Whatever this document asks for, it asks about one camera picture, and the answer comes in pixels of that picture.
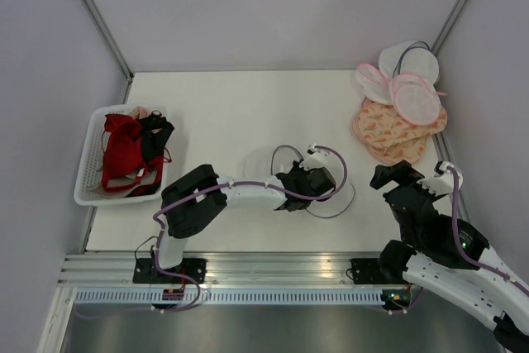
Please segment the left arm base black plate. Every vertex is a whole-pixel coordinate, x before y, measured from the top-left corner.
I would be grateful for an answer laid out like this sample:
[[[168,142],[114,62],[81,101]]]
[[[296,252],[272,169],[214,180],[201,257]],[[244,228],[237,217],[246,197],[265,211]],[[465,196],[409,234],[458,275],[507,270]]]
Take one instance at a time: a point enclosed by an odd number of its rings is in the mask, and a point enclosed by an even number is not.
[[[199,284],[204,282],[207,273],[207,262],[205,259],[184,258],[179,266],[168,270],[170,273],[184,274],[194,279]],[[153,258],[139,258],[136,260],[133,284],[189,284],[187,279],[177,278],[160,273],[155,267]]]

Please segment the right arm base black plate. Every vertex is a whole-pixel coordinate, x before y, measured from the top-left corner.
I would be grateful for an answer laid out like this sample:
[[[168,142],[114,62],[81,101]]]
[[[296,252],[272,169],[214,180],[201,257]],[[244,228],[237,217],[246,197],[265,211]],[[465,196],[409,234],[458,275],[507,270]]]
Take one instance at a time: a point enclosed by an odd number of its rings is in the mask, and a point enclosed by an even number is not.
[[[382,274],[377,258],[352,258],[346,274],[355,285],[389,285],[392,283]]]

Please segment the red bra from bag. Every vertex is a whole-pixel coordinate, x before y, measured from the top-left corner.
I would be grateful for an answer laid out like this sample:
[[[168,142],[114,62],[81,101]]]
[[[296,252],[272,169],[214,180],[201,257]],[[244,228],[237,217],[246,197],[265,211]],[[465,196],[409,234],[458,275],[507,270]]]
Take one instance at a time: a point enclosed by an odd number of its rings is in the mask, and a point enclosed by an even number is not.
[[[166,147],[164,155],[146,163],[141,154],[141,125],[127,114],[106,115],[102,137],[102,177],[100,189],[107,197],[127,198],[156,193],[164,165],[172,161]]]

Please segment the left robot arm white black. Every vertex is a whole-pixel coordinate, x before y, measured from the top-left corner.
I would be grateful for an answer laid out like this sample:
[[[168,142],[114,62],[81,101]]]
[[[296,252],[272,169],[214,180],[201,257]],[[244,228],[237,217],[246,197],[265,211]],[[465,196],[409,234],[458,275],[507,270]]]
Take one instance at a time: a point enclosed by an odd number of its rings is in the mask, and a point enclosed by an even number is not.
[[[161,231],[152,249],[151,273],[164,284],[186,279],[182,262],[188,239],[227,209],[303,211],[341,188],[326,167],[307,168],[299,161],[288,172],[259,180],[222,176],[211,165],[200,165],[161,193],[161,209],[154,215]]]

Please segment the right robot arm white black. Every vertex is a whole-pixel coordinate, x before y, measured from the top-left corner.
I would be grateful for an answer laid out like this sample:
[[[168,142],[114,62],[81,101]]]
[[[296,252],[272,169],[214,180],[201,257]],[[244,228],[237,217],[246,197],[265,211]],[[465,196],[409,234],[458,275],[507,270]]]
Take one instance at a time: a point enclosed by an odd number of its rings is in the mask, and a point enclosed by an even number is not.
[[[492,331],[509,352],[528,350],[528,285],[500,258],[489,240],[458,217],[463,183],[455,166],[440,161],[427,177],[403,160],[377,165],[369,185],[384,193],[400,238],[377,263],[388,282],[415,284],[461,308]]]

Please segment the white mesh laundry bag blue trim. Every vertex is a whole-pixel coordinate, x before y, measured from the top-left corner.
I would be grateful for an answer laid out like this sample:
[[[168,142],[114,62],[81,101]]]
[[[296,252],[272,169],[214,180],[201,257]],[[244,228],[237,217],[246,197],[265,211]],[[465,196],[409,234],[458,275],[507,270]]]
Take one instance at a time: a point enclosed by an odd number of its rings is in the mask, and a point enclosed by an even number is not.
[[[286,201],[286,195],[301,199],[312,199],[312,197],[299,195],[283,188],[281,182],[275,177],[277,173],[289,172],[294,161],[301,163],[307,156],[292,145],[282,144],[277,146],[270,157],[269,175],[255,181],[241,181],[235,187],[232,195],[233,200],[248,208],[263,208],[276,211]],[[335,180],[335,191],[312,201],[306,210],[295,212],[306,212],[312,217],[320,219],[332,219],[346,212],[355,200],[355,187],[349,181],[345,161],[336,153],[330,151],[330,160],[327,170]]]

